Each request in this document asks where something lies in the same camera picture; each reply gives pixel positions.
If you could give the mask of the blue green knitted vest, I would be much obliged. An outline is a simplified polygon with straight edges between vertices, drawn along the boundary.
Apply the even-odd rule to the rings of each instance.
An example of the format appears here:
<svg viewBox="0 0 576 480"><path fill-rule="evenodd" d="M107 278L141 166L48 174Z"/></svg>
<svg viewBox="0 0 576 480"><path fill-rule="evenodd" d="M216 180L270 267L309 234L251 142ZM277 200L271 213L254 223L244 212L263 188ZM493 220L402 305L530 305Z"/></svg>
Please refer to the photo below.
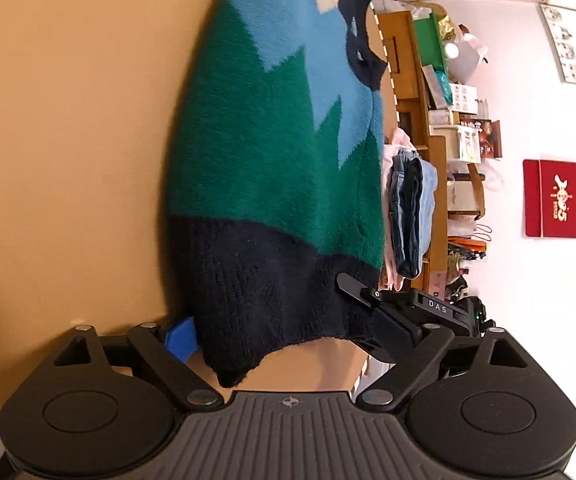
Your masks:
<svg viewBox="0 0 576 480"><path fill-rule="evenodd" d="M174 276L225 388L265 356L369 333L340 274L379 281L385 64L371 0L221 0L169 156Z"/></svg>

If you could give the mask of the light blue denim garment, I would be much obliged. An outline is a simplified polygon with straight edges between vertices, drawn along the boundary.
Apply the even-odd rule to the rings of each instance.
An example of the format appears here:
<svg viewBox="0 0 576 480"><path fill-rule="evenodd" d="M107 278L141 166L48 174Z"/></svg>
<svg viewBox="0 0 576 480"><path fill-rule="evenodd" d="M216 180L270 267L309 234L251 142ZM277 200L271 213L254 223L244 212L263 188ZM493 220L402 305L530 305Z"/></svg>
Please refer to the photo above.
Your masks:
<svg viewBox="0 0 576 480"><path fill-rule="evenodd" d="M431 242L439 177L437 169L415 151L393 158L388 191L388 221L394 267L403 278L420 274Z"/></svg>

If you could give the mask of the white plastic bag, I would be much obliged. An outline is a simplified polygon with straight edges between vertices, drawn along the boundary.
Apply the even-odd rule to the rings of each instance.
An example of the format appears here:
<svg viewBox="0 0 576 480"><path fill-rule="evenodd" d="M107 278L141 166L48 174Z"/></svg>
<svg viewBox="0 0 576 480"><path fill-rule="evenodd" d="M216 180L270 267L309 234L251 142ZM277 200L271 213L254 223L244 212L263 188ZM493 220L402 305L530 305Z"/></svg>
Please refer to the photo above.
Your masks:
<svg viewBox="0 0 576 480"><path fill-rule="evenodd" d="M464 24L459 24L455 37L444 44L448 60L448 77L466 84L481 63L488 62L489 48Z"/></svg>

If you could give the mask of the green box on cabinet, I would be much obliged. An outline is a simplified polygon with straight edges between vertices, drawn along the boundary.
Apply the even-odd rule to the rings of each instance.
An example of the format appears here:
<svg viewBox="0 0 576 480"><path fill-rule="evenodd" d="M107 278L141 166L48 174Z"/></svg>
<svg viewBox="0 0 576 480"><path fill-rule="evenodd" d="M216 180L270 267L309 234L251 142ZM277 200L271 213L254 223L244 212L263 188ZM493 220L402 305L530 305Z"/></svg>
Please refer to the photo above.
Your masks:
<svg viewBox="0 0 576 480"><path fill-rule="evenodd" d="M448 61L436 16L430 12L426 18L416 18L413 24L421 65L431 65L433 70L440 70L446 74Z"/></svg>

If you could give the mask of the wooden side cabinet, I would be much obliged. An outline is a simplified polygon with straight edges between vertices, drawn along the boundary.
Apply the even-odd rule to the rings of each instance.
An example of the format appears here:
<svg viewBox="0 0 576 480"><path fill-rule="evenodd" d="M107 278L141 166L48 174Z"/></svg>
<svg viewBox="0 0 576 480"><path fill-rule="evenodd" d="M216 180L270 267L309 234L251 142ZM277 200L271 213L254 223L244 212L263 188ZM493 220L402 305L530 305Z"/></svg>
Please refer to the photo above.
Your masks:
<svg viewBox="0 0 576 480"><path fill-rule="evenodd" d="M429 248L422 257L420 273L414 278L397 281L403 287L413 287L442 298L448 284L448 141L433 136L429 125L429 98L425 75L422 73L420 53L414 21L407 11L377 14L375 21L379 38L388 62L392 93L385 107L387 143L399 145L401 127L422 159L437 170L439 182L434 191L434 210Z"/></svg>

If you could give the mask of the red wall calendar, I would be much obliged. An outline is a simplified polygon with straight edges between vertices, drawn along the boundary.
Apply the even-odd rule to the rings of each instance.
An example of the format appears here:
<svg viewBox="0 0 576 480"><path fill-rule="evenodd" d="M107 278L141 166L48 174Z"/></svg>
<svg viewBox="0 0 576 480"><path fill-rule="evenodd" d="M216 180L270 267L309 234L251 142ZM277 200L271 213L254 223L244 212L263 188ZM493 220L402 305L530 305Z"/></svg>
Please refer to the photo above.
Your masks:
<svg viewBox="0 0 576 480"><path fill-rule="evenodd" d="M524 233L576 238L576 162L526 159L522 168Z"/></svg>

